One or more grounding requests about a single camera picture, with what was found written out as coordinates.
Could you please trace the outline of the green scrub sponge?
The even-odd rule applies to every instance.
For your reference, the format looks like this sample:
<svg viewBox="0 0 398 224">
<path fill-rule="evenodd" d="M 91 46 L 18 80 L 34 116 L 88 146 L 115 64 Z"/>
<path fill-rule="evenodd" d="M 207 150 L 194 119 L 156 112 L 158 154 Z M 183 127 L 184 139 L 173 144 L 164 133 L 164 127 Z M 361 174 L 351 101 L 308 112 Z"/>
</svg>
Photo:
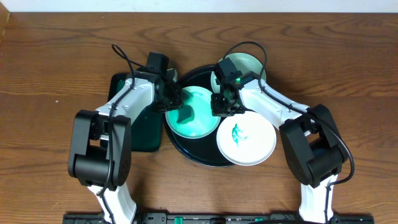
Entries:
<svg viewBox="0 0 398 224">
<path fill-rule="evenodd" d="M 189 105 L 184 105 L 178 109 L 178 124 L 187 124 L 195 119 L 194 110 Z"/>
</svg>

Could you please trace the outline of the light green plate with stain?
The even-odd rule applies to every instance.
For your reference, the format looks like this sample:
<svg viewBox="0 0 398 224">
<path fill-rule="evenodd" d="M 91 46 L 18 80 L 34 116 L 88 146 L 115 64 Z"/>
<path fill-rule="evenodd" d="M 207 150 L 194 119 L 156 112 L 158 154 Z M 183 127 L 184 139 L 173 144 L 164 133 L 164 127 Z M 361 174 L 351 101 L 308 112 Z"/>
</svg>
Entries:
<svg viewBox="0 0 398 224">
<path fill-rule="evenodd" d="M 187 124 L 178 124 L 178 109 L 165 114 L 166 122 L 171 130 L 187 139 L 203 138 L 212 133 L 219 125 L 221 118 L 211 112 L 212 92 L 200 86 L 187 86 L 182 89 L 183 105 L 193 108 L 195 119 Z"/>
</svg>

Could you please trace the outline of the pale green plate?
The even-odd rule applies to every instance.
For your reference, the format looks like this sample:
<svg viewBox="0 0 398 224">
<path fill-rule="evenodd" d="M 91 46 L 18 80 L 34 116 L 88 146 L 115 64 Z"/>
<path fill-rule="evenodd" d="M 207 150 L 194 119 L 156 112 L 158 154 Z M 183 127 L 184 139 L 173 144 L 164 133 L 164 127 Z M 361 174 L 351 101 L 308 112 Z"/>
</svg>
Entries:
<svg viewBox="0 0 398 224">
<path fill-rule="evenodd" d="M 262 63 L 254 56 L 246 53 L 232 53 L 226 56 L 226 58 L 230 58 L 234 63 L 237 70 L 240 70 L 242 74 L 253 71 L 256 74 L 259 74 L 262 68 Z M 213 93 L 220 92 L 220 84 L 216 78 L 214 72 L 211 73 L 211 89 Z"/>
</svg>

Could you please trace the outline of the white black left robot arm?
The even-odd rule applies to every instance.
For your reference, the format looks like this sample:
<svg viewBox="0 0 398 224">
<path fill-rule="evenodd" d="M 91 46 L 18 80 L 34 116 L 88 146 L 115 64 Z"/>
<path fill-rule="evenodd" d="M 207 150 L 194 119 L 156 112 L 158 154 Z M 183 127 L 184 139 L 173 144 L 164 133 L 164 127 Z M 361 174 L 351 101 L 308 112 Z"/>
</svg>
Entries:
<svg viewBox="0 0 398 224">
<path fill-rule="evenodd" d="M 68 173 L 96 195 L 104 211 L 102 223 L 132 223 L 137 205 L 127 177 L 131 167 L 131 126 L 141 112 L 158 113 L 182 104 L 174 69 L 135 70 L 123 87 L 94 111 L 77 112 L 72 132 Z"/>
</svg>

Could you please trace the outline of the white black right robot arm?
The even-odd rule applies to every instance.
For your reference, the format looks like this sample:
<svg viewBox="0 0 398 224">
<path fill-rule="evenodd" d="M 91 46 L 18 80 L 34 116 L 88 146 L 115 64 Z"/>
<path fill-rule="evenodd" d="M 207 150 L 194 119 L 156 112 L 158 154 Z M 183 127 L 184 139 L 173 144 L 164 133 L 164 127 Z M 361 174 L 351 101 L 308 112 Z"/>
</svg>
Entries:
<svg viewBox="0 0 398 224">
<path fill-rule="evenodd" d="M 252 110 L 277 128 L 288 167 L 302 184 L 300 216 L 306 222 L 331 220 L 333 187 L 352 178 L 354 160 L 328 108 L 292 101 L 263 79 L 238 78 L 212 94 L 211 109 L 225 117 Z"/>
</svg>

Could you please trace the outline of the black rectangular water tray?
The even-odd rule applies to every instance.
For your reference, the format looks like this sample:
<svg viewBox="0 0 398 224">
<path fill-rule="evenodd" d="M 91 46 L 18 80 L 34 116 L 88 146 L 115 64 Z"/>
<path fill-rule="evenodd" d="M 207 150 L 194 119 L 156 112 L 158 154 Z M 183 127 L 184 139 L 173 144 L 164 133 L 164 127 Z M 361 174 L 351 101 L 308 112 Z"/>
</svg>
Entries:
<svg viewBox="0 0 398 224">
<path fill-rule="evenodd" d="M 116 73 L 111 78 L 108 101 L 111 100 L 124 86 L 126 73 Z M 162 137 L 162 113 L 155 113 L 146 107 L 131 125 L 131 151 L 155 152 L 160 147 Z"/>
</svg>

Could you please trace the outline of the round black serving tray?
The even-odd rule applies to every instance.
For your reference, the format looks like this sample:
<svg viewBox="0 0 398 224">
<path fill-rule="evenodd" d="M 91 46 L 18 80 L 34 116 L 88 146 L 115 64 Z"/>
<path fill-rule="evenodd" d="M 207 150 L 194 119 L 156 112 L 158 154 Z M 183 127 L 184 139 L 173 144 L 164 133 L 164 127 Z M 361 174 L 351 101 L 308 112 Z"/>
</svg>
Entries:
<svg viewBox="0 0 398 224">
<path fill-rule="evenodd" d="M 195 68 L 180 78 L 177 83 L 182 88 L 200 86 L 212 91 L 211 73 L 214 69 L 214 65 L 205 65 Z M 169 125 L 166 114 L 164 115 L 164 119 L 165 131 L 171 143 L 188 159 L 211 167 L 229 167 L 234 165 L 222 155 L 216 142 L 216 132 L 224 118 L 220 118 L 220 123 L 215 126 L 215 129 L 211 133 L 196 139 L 185 138 L 178 135 L 172 130 L 171 125 Z"/>
</svg>

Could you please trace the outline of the white plate with green stain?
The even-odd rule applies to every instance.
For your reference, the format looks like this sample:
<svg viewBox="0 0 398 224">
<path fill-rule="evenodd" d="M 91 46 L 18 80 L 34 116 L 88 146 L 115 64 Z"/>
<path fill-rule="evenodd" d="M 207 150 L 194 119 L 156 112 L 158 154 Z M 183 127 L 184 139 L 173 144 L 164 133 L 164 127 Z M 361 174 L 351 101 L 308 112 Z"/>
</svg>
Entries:
<svg viewBox="0 0 398 224">
<path fill-rule="evenodd" d="M 254 166 L 273 153 L 277 136 L 268 120 L 247 111 L 225 118 L 217 130 L 216 142 L 220 153 L 233 164 Z"/>
</svg>

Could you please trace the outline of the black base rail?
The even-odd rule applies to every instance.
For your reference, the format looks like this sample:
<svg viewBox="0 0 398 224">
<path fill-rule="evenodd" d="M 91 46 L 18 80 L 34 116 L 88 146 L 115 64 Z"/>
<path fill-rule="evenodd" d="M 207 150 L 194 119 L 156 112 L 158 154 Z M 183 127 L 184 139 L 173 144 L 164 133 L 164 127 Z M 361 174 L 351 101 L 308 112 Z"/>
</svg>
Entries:
<svg viewBox="0 0 398 224">
<path fill-rule="evenodd" d="M 273 213 L 266 216 L 255 215 L 167 215 L 165 213 L 143 213 L 131 221 L 132 224 L 247 224 L 247 223 L 305 223 L 293 213 Z M 372 216 L 333 215 L 332 224 L 374 224 Z M 63 224 L 107 223 L 100 214 L 64 214 Z"/>
</svg>

